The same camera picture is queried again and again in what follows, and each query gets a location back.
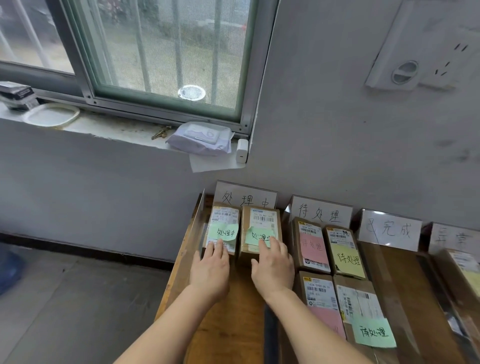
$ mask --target metal window frame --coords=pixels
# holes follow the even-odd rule
[[[52,14],[57,32],[65,47],[75,75],[15,64],[14,62],[0,62],[0,76],[2,76],[2,73],[7,75],[15,71],[16,74],[22,75],[22,77],[9,77],[9,79],[17,82],[25,80],[23,83],[35,88],[42,98],[75,105],[89,105],[90,109],[101,110],[104,113],[172,126],[180,126],[188,121],[204,121],[228,126],[239,137],[248,137],[250,135],[260,94],[278,0],[258,1],[250,59],[246,71],[247,75],[243,103],[241,105],[240,122],[209,118],[176,110],[99,97],[95,94],[93,85],[89,79],[84,63],[88,62],[88,60],[84,60],[81,56],[79,45],[74,37],[74,32],[67,18],[62,0],[46,0],[46,3]],[[32,84],[32,74],[34,74],[35,78],[38,78],[38,81],[34,82],[34,84]],[[68,81],[68,87],[60,85],[65,81]]]

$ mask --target finger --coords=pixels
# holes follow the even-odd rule
[[[257,274],[258,262],[255,259],[252,259],[252,278]]]
[[[280,253],[283,255],[283,256],[287,256],[288,255],[288,249],[287,249],[287,246],[283,243],[283,242],[278,242],[280,244]]]
[[[197,264],[198,262],[200,262],[200,252],[198,250],[196,250],[195,254],[193,254],[192,266],[194,264]]]
[[[216,247],[215,247],[215,251],[213,252],[213,255],[215,256],[218,256],[219,258],[222,257],[222,253],[223,253],[223,240],[222,239],[218,239],[216,241]]]
[[[268,254],[268,246],[267,244],[265,244],[265,241],[263,239],[258,240],[258,250],[260,253],[260,261],[262,261],[262,259],[265,258]]]
[[[228,249],[226,246],[223,247],[222,260],[228,262]]]
[[[275,238],[275,236],[270,237],[270,250],[272,252],[280,252],[280,244],[279,241]]]
[[[214,248],[213,242],[208,242],[207,248],[205,249],[205,253],[204,253],[204,259],[212,256],[213,248]]]

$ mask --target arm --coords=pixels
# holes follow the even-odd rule
[[[228,293],[228,251],[218,240],[208,243],[200,260],[195,252],[190,284],[172,305],[115,362],[115,364],[179,363],[210,308]]]
[[[287,247],[270,237],[270,249],[259,241],[260,259],[252,259],[252,279],[258,292],[282,323],[299,363],[370,361],[320,321],[291,290],[295,270]]]

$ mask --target tiled floor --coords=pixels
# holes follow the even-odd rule
[[[29,250],[0,295],[0,363],[107,364],[153,322],[170,272]]]

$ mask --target window glass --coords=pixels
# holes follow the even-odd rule
[[[73,73],[44,0],[0,2],[0,60]]]
[[[97,97],[240,120],[255,0],[65,2]]]

